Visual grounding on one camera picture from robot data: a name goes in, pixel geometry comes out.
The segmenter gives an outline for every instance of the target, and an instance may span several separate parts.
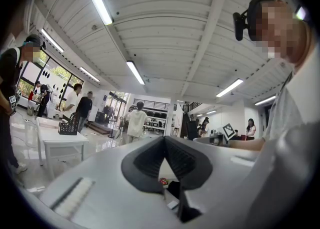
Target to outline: black cap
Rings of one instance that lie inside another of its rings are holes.
[[[41,47],[42,49],[46,49],[46,43],[41,40],[41,38],[36,34],[30,34],[26,39],[25,42],[32,42],[35,43],[37,46]]]
[[[257,14],[262,11],[261,2],[274,1],[274,0],[252,0],[249,3],[249,8],[246,13],[246,21],[248,22],[248,33],[252,41],[257,40],[256,36],[256,21]]]

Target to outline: black crate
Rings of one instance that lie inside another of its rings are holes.
[[[80,121],[80,113],[74,112],[71,114],[70,119],[67,123],[60,122],[58,133],[60,135],[77,135]]]

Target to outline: shoe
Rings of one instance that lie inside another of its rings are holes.
[[[28,168],[28,167],[27,167],[26,164],[24,164],[24,163],[19,163],[19,167],[17,167],[17,168],[15,169],[15,173],[18,175],[18,174],[20,174],[21,172],[26,171],[27,168]]]

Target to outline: black shirt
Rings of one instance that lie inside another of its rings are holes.
[[[40,87],[40,92],[41,93],[45,93],[46,91],[46,96],[44,97],[45,100],[49,100],[50,99],[50,93],[48,91],[48,86],[46,84],[42,84]]]
[[[9,48],[0,57],[0,76],[3,79],[0,90],[7,99],[15,95],[16,84],[22,69],[22,65],[19,66],[21,47],[18,49],[20,50],[20,57],[17,57],[17,51],[14,48]]]
[[[76,112],[81,114],[81,117],[86,118],[88,116],[89,111],[92,108],[92,100],[87,96],[81,98],[78,107],[76,108]]]

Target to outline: cable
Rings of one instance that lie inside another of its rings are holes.
[[[13,138],[17,138],[17,139],[20,139],[22,142],[24,142],[24,144],[29,147],[29,148],[37,148],[36,146],[30,146],[30,145],[27,145],[27,143],[20,137],[16,136],[16,135],[13,135],[12,136]]]
[[[22,119],[24,119],[25,121],[31,122],[34,126],[37,126],[33,121],[28,120],[28,119],[25,119],[24,116],[23,116],[20,112],[18,112],[18,111],[15,111],[15,112],[18,113],[18,114],[20,114],[21,117],[22,117]]]

